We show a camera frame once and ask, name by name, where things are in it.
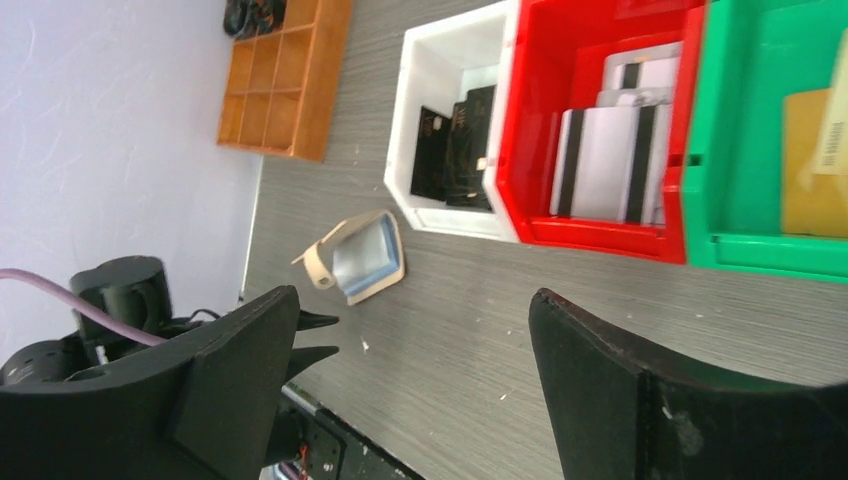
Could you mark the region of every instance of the wooden tray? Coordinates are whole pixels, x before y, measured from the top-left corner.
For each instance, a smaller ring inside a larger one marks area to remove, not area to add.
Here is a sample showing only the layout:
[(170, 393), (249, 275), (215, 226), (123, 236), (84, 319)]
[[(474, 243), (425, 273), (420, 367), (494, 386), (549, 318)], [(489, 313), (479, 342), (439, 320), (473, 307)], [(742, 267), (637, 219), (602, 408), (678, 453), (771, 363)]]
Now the wooden tray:
[(352, 0), (289, 0), (282, 28), (233, 44), (218, 145), (324, 160)]

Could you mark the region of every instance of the green bin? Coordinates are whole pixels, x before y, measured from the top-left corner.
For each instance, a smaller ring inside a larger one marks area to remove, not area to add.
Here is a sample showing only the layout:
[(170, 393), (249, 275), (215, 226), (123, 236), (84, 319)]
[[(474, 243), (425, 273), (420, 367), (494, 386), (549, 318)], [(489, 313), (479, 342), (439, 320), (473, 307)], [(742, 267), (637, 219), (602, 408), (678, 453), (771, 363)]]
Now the green bin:
[(848, 240), (781, 233), (783, 102), (827, 88), (848, 0), (713, 0), (683, 178), (695, 266), (848, 282)]

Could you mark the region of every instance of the black stripe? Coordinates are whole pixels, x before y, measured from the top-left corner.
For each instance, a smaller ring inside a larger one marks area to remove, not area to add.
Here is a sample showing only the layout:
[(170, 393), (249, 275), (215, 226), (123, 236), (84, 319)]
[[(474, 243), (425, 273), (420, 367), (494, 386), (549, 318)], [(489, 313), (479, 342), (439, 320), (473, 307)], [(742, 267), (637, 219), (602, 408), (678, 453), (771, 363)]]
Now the black stripe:
[(621, 88), (631, 89), (639, 87), (639, 75), (642, 71), (640, 64), (628, 63), (624, 66), (624, 76), (621, 78)]
[(583, 121), (586, 110), (572, 110), (571, 123), (568, 125), (568, 144), (565, 147), (565, 169), (562, 172), (562, 189), (559, 197), (558, 213), (571, 216), (571, 204), (574, 201), (574, 183), (577, 180), (577, 161), (580, 159), (580, 143), (583, 140)]
[(633, 166), (630, 170), (630, 191), (627, 195), (627, 223), (642, 223), (642, 206), (645, 204), (645, 188), (648, 183), (648, 166), (651, 163), (651, 144), (654, 139), (654, 119), (657, 107), (639, 109), (636, 127), (636, 145), (633, 148)]

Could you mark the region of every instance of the pink cable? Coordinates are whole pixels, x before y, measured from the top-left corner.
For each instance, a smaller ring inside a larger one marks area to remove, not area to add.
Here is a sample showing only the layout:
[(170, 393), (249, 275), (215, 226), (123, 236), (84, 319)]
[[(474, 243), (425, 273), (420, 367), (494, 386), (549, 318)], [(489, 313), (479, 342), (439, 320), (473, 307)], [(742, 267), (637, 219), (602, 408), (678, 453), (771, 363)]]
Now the pink cable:
[(94, 322), (100, 324), (101, 326), (112, 330), (118, 335), (141, 343), (142, 345), (155, 347), (156, 345), (165, 342), (164, 338), (157, 337), (156, 335), (151, 335), (137, 328), (133, 328), (129, 325), (113, 320), (112, 317), (106, 315), (94, 305), (86, 302), (85, 300), (74, 295), (68, 289), (51, 282), (50, 280), (42, 277), (41, 275), (37, 275), (26, 270), (19, 270), (17, 268), (0, 268), (0, 280), (4, 278), (18, 280), (19, 282), (24, 282), (26, 284), (32, 285), (33, 287), (38, 288), (39, 290), (46, 292), (58, 298), (59, 300), (67, 303), (72, 308), (76, 309), (78, 312), (90, 318)]

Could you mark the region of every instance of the plastic storage bin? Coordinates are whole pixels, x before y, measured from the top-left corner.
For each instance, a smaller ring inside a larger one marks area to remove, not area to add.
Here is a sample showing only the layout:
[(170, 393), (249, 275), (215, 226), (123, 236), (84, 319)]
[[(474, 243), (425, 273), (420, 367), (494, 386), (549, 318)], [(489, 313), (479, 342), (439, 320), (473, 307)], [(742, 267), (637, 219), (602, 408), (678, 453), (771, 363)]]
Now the plastic storage bin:
[[(496, 186), (524, 243), (685, 262), (680, 178), (700, 56), (702, 0), (525, 0)], [(607, 56), (683, 41), (663, 181), (666, 227), (549, 213), (561, 114), (596, 103)]]
[(684, 178), (689, 260), (848, 281), (848, 242), (781, 234), (783, 104), (827, 88), (845, 0), (710, 5)]
[(447, 207), (410, 194), (410, 186), (421, 107), (450, 116), (469, 89), (493, 84), (487, 168), (496, 166), (518, 10), (518, 0), (506, 0), (406, 31), (384, 182), (415, 230), (517, 241), (488, 169), (484, 186), (493, 212)]

